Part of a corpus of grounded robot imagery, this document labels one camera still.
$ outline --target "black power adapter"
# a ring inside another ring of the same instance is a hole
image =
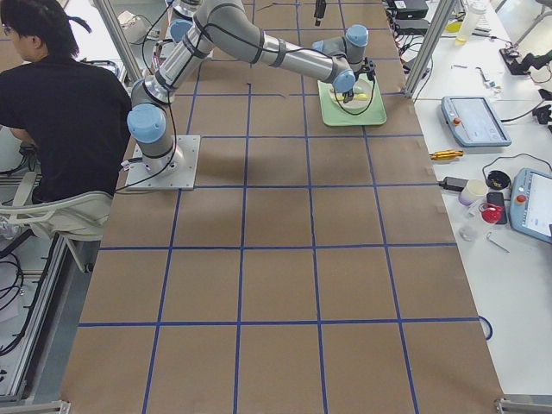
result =
[[[467,184],[466,179],[458,179],[456,177],[445,177],[443,181],[439,181],[439,186],[445,190],[461,192]]]
[[[397,35],[424,36],[430,29],[430,23],[425,19],[419,19],[419,20],[395,19],[394,28]]]

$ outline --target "metal frame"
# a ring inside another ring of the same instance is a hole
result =
[[[497,412],[506,414],[507,412],[517,412],[526,414],[552,414],[552,405],[514,403],[508,399],[498,399],[495,401]]]
[[[406,80],[404,90],[406,97],[412,97],[414,95],[417,84],[422,79],[422,76],[428,67],[428,62],[430,61],[431,55],[433,54],[433,51],[441,38],[442,31],[447,25],[447,21],[454,6],[455,0],[442,0],[437,5],[435,15],[433,19],[431,19],[430,29],[423,38],[420,51],[417,54],[416,60],[414,60],[414,65],[412,65],[411,72]]]
[[[69,414],[71,404],[55,401],[48,404],[20,405],[0,408],[0,414]]]
[[[6,376],[5,380],[8,381],[5,386],[6,393],[0,395],[0,402],[19,400],[25,388],[25,375],[28,371],[28,364],[33,357],[35,345],[41,332],[47,308],[50,304],[53,290],[59,277],[60,268],[65,257],[66,244],[61,238],[56,240],[57,241],[53,241],[56,244],[52,249],[52,259],[49,263],[48,269],[44,269],[44,272],[47,272],[47,276],[44,278],[43,286],[41,287],[41,291],[39,293],[40,296],[37,299],[33,315],[31,316],[28,324],[27,333],[18,345],[18,347],[21,348],[20,356],[12,369],[12,373],[9,373],[9,376]]]
[[[142,78],[141,70],[135,56],[132,53],[132,50],[130,49],[127,38],[124,37],[121,25],[119,24],[119,20],[117,19],[110,1],[94,0],[94,5],[102,17],[103,24],[105,24],[105,27],[113,40],[113,44],[121,57],[124,67],[127,69],[130,82],[134,83],[136,80]]]

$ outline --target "black t-shirt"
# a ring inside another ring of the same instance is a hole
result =
[[[0,73],[0,124],[38,145],[42,201],[113,194],[129,142],[130,98],[101,67],[48,56]]]

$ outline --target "yellow screwdriver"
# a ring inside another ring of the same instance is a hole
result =
[[[464,155],[463,151],[457,151],[455,149],[446,149],[444,151],[437,151],[430,154],[430,158],[434,161],[453,160],[456,157]]]

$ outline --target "white cup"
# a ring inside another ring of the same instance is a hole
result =
[[[458,201],[464,205],[471,205],[488,193],[486,184],[480,179],[470,179],[458,196]]]

